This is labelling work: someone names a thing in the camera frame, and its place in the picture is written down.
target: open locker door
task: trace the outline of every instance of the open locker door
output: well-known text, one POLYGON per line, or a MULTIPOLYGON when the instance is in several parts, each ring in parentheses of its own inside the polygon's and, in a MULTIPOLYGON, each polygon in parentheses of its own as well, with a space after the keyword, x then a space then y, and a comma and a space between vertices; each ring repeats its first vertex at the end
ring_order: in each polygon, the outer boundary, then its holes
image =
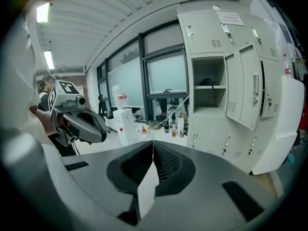
POLYGON ((254 130, 262 102, 262 69, 255 43, 225 57, 228 74, 226 116, 254 130))

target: person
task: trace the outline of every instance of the person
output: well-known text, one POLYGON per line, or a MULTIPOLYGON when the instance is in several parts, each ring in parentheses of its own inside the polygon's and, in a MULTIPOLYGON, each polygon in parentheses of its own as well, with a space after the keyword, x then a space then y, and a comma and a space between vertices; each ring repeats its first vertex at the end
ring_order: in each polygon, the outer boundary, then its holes
MULTIPOLYGON (((27 0, 10 1, 10 14, 14 14, 21 11, 20 5, 27 0)), ((54 145, 47 137, 55 133, 50 113, 38 109, 40 98, 35 77, 36 55, 26 23, 27 12, 47 1, 51 0, 29 0, 2 42, 0 128, 27 132, 42 145, 53 149, 54 145)), ((64 126, 61 116, 57 116, 56 120, 57 127, 64 126)))
MULTIPOLYGON (((38 109, 42 111, 49 111, 48 98, 55 83, 55 80, 56 80, 55 76, 45 75, 42 78, 42 80, 38 83, 38 90, 39 90, 38 92, 40 97, 40 103, 38 104, 38 109)), ((52 134, 48 136, 48 138, 52 141, 55 147, 57 147, 61 156, 76 155, 76 152, 72 144, 65 147, 60 142, 57 141, 56 136, 57 136, 56 134, 52 134)))

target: water bottle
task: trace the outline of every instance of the water bottle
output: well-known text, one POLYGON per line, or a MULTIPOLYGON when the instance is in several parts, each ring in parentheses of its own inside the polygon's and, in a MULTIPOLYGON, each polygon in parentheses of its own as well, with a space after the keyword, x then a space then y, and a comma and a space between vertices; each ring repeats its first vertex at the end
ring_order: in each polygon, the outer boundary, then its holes
POLYGON ((112 97, 114 99, 115 106, 118 110, 127 108, 128 99, 125 92, 122 91, 120 85, 112 86, 112 97))

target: camera lens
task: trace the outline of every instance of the camera lens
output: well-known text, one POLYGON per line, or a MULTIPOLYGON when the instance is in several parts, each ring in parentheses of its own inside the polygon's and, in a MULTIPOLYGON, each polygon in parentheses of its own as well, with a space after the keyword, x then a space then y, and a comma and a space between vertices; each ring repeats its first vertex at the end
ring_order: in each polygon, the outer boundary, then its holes
POLYGON ((79 99, 79 103, 80 103, 81 105, 85 104, 85 102, 86 102, 86 100, 85 100, 84 98, 79 99))

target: paper sign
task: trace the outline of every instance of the paper sign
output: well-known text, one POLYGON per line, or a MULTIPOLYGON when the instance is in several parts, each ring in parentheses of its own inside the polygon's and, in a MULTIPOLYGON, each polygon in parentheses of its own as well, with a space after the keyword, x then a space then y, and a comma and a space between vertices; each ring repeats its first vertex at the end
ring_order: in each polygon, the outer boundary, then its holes
POLYGON ((230 13, 230 12, 216 12, 219 16, 221 23, 223 24, 231 24, 231 25, 239 25, 244 26, 240 15, 238 13, 230 13))

